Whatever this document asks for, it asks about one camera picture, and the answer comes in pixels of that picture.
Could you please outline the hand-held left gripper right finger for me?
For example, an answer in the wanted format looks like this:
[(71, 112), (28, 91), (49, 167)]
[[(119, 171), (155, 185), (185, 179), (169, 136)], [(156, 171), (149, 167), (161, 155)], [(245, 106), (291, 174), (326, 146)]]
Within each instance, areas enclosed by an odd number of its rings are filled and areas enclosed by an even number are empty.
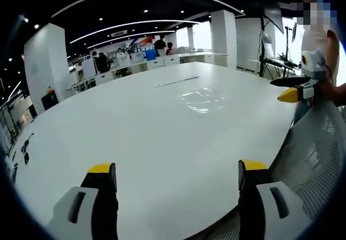
[(238, 190), (240, 239), (298, 239), (310, 224), (303, 201), (262, 162), (239, 161)]

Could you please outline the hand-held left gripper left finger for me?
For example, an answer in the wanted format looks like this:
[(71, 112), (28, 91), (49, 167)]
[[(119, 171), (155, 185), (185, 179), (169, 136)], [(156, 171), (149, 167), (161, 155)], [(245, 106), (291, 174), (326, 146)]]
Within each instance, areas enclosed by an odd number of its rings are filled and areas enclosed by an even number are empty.
[(115, 163), (91, 167), (53, 208), (46, 230), (54, 239), (118, 239)]

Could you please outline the person's right hand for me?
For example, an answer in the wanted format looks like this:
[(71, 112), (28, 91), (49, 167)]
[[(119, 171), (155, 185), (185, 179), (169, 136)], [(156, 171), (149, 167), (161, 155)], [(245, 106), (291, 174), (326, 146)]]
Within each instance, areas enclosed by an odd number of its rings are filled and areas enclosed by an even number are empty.
[(346, 105), (346, 84), (335, 86), (330, 82), (320, 85), (321, 94), (324, 99), (332, 101), (337, 107)]

